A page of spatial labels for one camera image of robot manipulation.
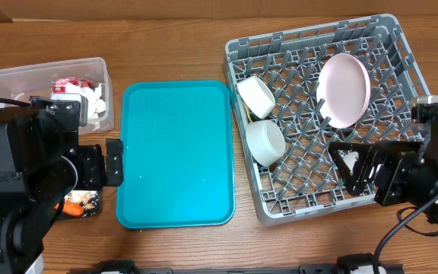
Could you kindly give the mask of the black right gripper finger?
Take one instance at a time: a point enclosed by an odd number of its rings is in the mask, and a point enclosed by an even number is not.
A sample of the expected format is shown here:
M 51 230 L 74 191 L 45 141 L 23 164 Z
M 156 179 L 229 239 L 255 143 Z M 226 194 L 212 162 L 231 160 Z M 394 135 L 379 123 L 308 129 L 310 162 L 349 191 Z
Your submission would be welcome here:
M 380 141 L 378 142 L 378 151 L 397 154 L 399 152 L 414 152 L 417 154 L 423 142 L 405 142 L 405 141 Z
M 380 188 L 376 174 L 382 160 L 376 159 L 381 143 L 359 144 L 331 142 L 328 152 L 337 167 L 344 186 L 352 196 L 359 196 L 367 185 Z

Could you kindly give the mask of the orange carrot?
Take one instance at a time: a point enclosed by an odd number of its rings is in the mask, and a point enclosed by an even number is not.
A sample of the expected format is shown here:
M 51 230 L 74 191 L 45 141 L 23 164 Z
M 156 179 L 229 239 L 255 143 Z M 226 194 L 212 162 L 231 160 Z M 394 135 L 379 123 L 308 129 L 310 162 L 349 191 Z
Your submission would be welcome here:
M 62 212 L 71 217 L 80 218 L 84 214 L 84 208 L 78 203 L 64 201 Z

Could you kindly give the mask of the foil wrapper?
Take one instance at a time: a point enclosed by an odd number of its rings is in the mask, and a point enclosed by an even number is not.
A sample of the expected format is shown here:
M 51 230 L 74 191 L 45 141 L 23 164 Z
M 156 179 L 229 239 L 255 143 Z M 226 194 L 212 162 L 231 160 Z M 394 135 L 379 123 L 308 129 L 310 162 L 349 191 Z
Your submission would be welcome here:
M 85 78 L 68 77 L 56 80 L 52 86 L 54 94 L 78 94 L 93 92 L 92 82 Z

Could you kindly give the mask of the grey bowl with peanuts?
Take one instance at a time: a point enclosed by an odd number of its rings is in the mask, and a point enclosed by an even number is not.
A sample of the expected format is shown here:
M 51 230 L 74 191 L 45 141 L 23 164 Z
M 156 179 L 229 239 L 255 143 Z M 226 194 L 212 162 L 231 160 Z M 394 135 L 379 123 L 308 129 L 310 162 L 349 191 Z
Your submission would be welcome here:
M 282 131 L 271 120 L 261 120 L 248 124 L 246 144 L 254 159 L 265 167 L 280 159 L 286 148 Z

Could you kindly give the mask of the white bowl with peanuts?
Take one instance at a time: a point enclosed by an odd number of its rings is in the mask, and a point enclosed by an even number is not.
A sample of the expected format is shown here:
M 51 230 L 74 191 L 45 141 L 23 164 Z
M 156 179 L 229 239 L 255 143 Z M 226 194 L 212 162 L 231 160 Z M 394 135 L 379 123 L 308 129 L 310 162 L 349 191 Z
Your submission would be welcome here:
M 243 102 L 260 119 L 266 118 L 274 109 L 276 101 L 266 83 L 252 75 L 237 84 Z

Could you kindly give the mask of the yellow plastic spoon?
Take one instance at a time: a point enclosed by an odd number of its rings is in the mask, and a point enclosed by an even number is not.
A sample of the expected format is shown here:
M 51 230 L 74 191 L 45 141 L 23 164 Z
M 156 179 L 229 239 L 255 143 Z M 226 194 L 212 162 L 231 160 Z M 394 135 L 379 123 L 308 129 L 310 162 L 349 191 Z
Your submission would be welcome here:
M 248 106 L 245 103 L 243 103 L 243 107 L 244 107 L 245 112 L 246 112 L 246 117 L 247 117 L 249 123 L 251 123 L 252 122 L 252 118 L 250 116 L 250 110 L 249 110 Z

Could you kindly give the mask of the white paper cup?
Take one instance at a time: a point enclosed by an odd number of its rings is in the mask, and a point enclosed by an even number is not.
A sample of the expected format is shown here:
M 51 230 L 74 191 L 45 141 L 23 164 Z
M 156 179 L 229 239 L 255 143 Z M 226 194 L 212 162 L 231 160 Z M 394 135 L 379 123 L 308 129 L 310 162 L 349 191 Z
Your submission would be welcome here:
M 354 165 L 356 164 L 358 158 L 359 158 L 359 154 L 356 151 L 349 152 L 343 157 L 343 161 L 347 165 L 350 171 L 350 175 L 353 174 Z

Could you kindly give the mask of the white napkin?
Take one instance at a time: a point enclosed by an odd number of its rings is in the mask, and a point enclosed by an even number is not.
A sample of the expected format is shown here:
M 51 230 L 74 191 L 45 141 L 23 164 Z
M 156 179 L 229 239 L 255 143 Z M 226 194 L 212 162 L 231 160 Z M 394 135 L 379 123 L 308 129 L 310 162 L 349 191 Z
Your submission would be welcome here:
M 78 94 L 87 99 L 87 124 L 92 125 L 96 130 L 100 128 L 100 122 L 97 122 L 96 119 L 99 118 L 100 113 L 106 110 L 106 103 L 101 99 L 103 84 L 99 83 L 92 89 L 93 92 Z

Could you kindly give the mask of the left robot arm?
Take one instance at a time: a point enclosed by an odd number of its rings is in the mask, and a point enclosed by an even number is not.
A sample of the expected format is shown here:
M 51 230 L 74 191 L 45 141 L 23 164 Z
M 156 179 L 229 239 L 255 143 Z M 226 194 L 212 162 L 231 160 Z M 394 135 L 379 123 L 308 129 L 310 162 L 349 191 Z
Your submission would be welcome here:
M 26 273 L 72 190 L 123 182 L 123 143 L 79 145 L 76 111 L 0 109 L 0 273 Z

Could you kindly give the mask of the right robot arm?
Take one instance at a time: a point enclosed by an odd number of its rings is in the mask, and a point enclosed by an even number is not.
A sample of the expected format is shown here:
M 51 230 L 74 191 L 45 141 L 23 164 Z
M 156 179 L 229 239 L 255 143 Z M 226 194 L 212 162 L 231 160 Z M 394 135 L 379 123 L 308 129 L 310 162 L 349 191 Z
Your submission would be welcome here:
M 381 206 L 409 202 L 419 209 L 438 193 L 438 157 L 419 156 L 422 142 L 381 141 L 373 144 L 332 142 L 328 146 L 348 193 L 376 189 Z

